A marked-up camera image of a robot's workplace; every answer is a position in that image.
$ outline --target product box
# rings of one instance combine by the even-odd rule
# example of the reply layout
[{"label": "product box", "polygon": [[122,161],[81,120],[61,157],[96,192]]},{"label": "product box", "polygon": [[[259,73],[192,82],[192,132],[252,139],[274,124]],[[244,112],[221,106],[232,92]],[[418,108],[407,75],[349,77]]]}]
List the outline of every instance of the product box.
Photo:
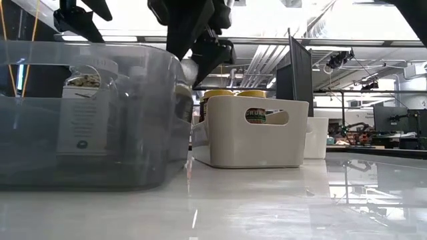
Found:
[{"label": "product box", "polygon": [[106,155],[114,148],[117,109],[109,89],[64,86],[58,155]]}]

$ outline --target ceiling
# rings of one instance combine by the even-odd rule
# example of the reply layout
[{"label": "ceiling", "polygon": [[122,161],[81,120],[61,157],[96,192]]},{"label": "ceiling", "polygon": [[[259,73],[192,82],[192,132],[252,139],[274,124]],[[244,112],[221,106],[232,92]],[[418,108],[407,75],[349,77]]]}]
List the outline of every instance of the ceiling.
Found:
[{"label": "ceiling", "polygon": [[[427,61],[426,48],[387,48],[387,47],[355,47],[353,48],[354,54],[359,60],[350,61],[345,66],[377,66],[386,63],[387,65],[394,65],[399,67],[407,66],[409,61]],[[375,69],[365,70],[336,70],[331,75],[324,73],[323,64],[320,63],[320,71],[313,72],[313,88],[344,88],[353,83],[353,81],[360,81],[363,78],[378,73],[378,76],[387,77],[392,74],[399,74],[403,69],[378,67]]]},{"label": "ceiling", "polygon": [[[165,36],[166,27],[161,26],[152,12],[147,8],[147,0],[127,0],[123,4],[116,0],[106,0],[113,21],[106,22],[94,15],[93,21],[103,35],[116,36]],[[314,25],[311,32],[323,39],[375,39],[375,40],[417,40],[415,34],[404,21],[395,7],[355,5],[354,1],[337,0],[336,4],[329,8],[321,21]],[[35,14],[37,0],[14,0],[18,5],[31,14]],[[307,22],[320,16],[331,0],[302,1],[302,8],[285,7],[285,1],[280,0],[246,0],[245,7],[234,7],[232,10],[233,25],[224,31],[225,37],[285,37],[287,28],[304,29]],[[80,0],[79,6],[89,10]],[[53,27],[53,11],[59,7],[59,0],[41,0],[40,20]],[[305,33],[296,32],[295,37],[302,37]],[[150,44],[164,49],[164,44]],[[238,45],[236,48],[236,65],[219,66],[210,76],[203,81],[205,86],[226,86],[229,84],[227,74],[232,68],[247,69],[254,60],[257,51],[266,47],[259,45]],[[389,65],[403,66],[405,61],[427,60],[425,48],[395,48],[395,47],[354,47],[356,58],[365,66],[381,65],[387,62]],[[341,88],[351,85],[353,81],[359,81],[368,75],[365,71],[335,70],[331,75],[323,72],[323,66],[328,59],[330,51],[314,52],[315,62],[319,61],[320,71],[313,71],[314,89],[326,87]],[[272,55],[266,54],[264,61],[268,63]],[[351,61],[346,67],[360,66],[357,61]],[[379,76],[401,72],[401,69],[379,67],[370,69],[369,74],[379,73]],[[274,69],[263,74],[274,74]],[[259,87],[265,87],[273,78],[264,77]]]}]

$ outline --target white table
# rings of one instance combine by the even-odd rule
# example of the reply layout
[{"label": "white table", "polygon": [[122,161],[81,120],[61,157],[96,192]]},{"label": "white table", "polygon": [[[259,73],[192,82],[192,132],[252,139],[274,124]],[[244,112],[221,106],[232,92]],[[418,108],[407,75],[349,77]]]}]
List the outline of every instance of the white table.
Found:
[{"label": "white table", "polygon": [[[420,229],[427,226],[423,207],[410,207],[411,217],[394,216],[398,220],[393,221],[361,212],[367,207],[357,204],[365,206],[364,197],[349,204],[338,201],[342,196],[336,193],[345,189],[344,168],[338,153],[329,158],[337,163],[328,167],[329,174],[325,161],[306,161],[300,169],[235,170],[194,161],[189,185],[183,171],[163,187],[144,192],[0,193],[0,240],[426,239],[427,227]],[[374,166],[378,184],[380,167],[374,164],[371,170]],[[373,172],[347,171],[348,183],[372,180]],[[405,181],[412,197],[402,202],[426,206],[424,190]],[[405,227],[396,227],[397,222]]]}]

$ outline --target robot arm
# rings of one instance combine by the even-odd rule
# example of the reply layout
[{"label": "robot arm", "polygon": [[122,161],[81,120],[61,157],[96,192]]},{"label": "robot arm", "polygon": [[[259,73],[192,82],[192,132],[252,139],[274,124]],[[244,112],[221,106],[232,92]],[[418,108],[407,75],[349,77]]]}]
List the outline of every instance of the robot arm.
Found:
[{"label": "robot arm", "polygon": [[[93,12],[106,21],[113,18],[105,0],[83,0]],[[167,25],[166,50],[182,60],[189,49],[191,59],[199,70],[194,87],[221,63],[234,64],[234,45],[218,39],[222,29],[231,26],[231,6],[234,0],[148,0],[148,7],[157,21]],[[102,36],[92,21],[93,12],[86,13],[76,0],[60,0],[54,12],[58,31],[72,31],[94,43],[103,43]]]}]

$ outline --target jar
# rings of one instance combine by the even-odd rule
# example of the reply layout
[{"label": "jar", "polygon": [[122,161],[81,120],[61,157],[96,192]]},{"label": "jar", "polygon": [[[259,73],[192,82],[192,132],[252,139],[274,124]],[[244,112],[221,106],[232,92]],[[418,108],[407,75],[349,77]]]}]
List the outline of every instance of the jar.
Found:
[{"label": "jar", "polygon": [[[266,93],[260,90],[249,90],[239,93],[238,96],[266,98]],[[251,108],[246,111],[245,117],[248,123],[264,124],[266,123],[266,110],[260,108]]]},{"label": "jar", "polygon": [[206,119],[206,113],[207,113],[207,101],[209,101],[210,97],[213,96],[234,96],[232,91],[228,90],[211,90],[205,92],[203,97],[200,99],[200,119],[199,123],[204,121]]}]

